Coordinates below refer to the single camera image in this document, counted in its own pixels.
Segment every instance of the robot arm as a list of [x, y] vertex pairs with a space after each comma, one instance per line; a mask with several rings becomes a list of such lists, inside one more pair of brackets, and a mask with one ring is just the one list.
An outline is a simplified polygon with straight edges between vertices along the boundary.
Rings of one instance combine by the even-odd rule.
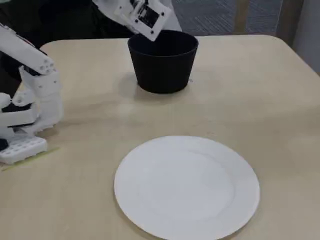
[[60, 121], [63, 116], [61, 85], [54, 61], [2, 24], [0, 51], [21, 63], [19, 72], [25, 87], [15, 94], [10, 105], [0, 109], [0, 128], [24, 126], [21, 130], [34, 134]]
[[171, 0], [93, 0], [113, 21], [155, 41], [162, 29], [181, 31]]

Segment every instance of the beige table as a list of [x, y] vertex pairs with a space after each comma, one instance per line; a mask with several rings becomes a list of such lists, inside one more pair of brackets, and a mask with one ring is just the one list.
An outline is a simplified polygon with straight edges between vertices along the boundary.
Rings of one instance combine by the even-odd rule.
[[270, 36], [199, 41], [192, 82], [172, 95], [136, 85], [125, 39], [45, 45], [65, 118], [42, 136], [60, 149], [0, 173], [0, 239], [156, 239], [122, 214], [113, 179], [131, 149], [166, 135], [219, 141], [254, 168], [259, 208], [227, 239], [320, 239], [320, 78]]

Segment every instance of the carpet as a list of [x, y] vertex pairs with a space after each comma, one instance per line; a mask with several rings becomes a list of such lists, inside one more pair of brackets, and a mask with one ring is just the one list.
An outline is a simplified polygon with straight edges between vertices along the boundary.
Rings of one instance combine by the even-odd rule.
[[[196, 36], [232, 33], [236, 0], [172, 0], [184, 32]], [[282, 0], [251, 0], [245, 31], [275, 33]]]

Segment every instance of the white plastic part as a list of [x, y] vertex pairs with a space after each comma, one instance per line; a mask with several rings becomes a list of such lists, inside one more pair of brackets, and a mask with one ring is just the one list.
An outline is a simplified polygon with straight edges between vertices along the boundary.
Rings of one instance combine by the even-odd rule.
[[120, 0], [114, 14], [151, 41], [155, 41], [172, 14], [172, 10], [157, 0], [149, 0], [147, 7], [158, 14], [155, 24], [150, 27], [141, 20], [141, 17], [146, 14], [146, 10], [141, 11], [144, 4], [145, 0], [136, 0], [136, 6], [133, 8], [128, 0]]
[[12, 99], [12, 103], [18, 107], [24, 107], [36, 101], [36, 97], [30, 89], [17, 91]]
[[35, 103], [31, 108], [24, 111], [1, 112], [0, 127], [10, 127], [25, 124], [32, 124], [37, 120], [38, 108]]
[[0, 138], [11, 139], [15, 136], [15, 132], [12, 127], [0, 126]]
[[64, 115], [63, 103], [60, 95], [61, 83], [58, 71], [50, 75], [33, 76], [24, 67], [19, 68], [23, 84], [38, 98], [39, 118], [36, 122], [22, 130], [34, 134], [57, 124]]
[[4, 109], [5, 107], [9, 106], [10, 103], [11, 103], [10, 95], [0, 92], [0, 113], [1, 113], [1, 109]]
[[48, 75], [55, 70], [55, 63], [50, 57], [2, 24], [0, 24], [0, 51], [39, 74]]
[[9, 140], [9, 147], [0, 151], [0, 162], [12, 165], [48, 150], [47, 141], [37, 136], [17, 135]]
[[58, 71], [53, 71], [50, 75], [33, 76], [28, 73], [23, 66], [19, 68], [21, 79], [27, 88], [32, 90], [38, 98], [47, 97], [61, 90]]

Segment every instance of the table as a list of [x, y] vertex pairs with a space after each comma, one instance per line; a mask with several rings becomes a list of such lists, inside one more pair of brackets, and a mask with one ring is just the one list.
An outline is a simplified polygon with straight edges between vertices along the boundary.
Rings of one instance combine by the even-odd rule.
[[46, 44], [65, 118], [41, 136], [59, 149], [0, 173], [1, 239], [157, 239], [121, 212], [113, 180], [131, 149], [167, 135], [216, 140], [254, 168], [260, 205], [227, 240], [319, 239], [320, 78], [271, 36], [199, 42], [188, 87], [171, 95], [137, 86], [125, 39]]

